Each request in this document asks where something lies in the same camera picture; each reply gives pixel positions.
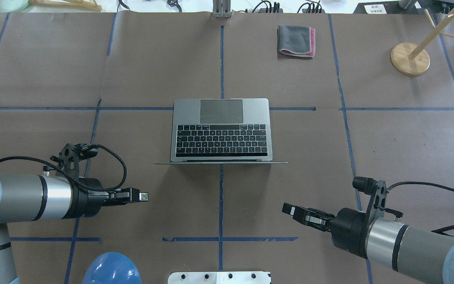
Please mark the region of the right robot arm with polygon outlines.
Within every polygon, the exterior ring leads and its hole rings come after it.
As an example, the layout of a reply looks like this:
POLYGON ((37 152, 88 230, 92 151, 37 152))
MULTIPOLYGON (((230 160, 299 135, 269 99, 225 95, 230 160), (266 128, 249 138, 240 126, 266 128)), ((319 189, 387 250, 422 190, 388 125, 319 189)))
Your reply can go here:
POLYGON ((331 233, 333 245, 426 284, 454 284, 454 235, 343 208, 337 215, 284 203, 295 221, 331 233))

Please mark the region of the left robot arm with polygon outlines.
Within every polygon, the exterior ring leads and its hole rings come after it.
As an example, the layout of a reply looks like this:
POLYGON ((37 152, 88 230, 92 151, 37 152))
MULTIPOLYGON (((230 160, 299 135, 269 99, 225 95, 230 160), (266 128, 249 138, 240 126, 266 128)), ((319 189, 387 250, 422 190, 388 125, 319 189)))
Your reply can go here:
POLYGON ((94 178, 81 178, 93 190, 80 189, 65 177, 0 174, 0 284, 18 284, 7 224, 95 216, 103 206, 146 202, 136 188, 102 192, 94 178))

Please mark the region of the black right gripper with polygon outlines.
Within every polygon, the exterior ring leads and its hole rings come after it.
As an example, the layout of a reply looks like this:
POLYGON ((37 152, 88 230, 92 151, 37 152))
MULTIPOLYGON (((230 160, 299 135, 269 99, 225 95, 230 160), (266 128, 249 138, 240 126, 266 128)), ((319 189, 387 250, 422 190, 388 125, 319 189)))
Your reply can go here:
POLYGON ((365 252, 363 232, 366 213, 351 208, 342 208, 337 215, 314 208, 304 208, 283 203, 282 212, 294 220, 304 220, 304 224, 323 232, 330 232, 334 246, 350 253, 365 252))

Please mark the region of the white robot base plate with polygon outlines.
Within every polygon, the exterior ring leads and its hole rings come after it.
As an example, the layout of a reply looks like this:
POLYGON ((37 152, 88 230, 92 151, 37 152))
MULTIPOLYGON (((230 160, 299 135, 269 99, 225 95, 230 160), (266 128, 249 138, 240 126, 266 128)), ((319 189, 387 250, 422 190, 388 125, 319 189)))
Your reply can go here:
POLYGON ((265 271, 207 271, 171 273, 168 284, 271 284, 265 271))

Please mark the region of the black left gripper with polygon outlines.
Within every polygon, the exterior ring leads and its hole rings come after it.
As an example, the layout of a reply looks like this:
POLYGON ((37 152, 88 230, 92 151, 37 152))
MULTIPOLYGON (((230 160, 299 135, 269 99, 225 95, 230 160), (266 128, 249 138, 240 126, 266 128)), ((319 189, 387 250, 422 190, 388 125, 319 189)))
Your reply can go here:
POLYGON ((115 192, 93 192, 82 187, 74 186, 72 203, 69 209, 70 218, 93 217, 102 206, 120 206, 127 203, 149 201, 148 192, 136 188, 117 189, 115 192))

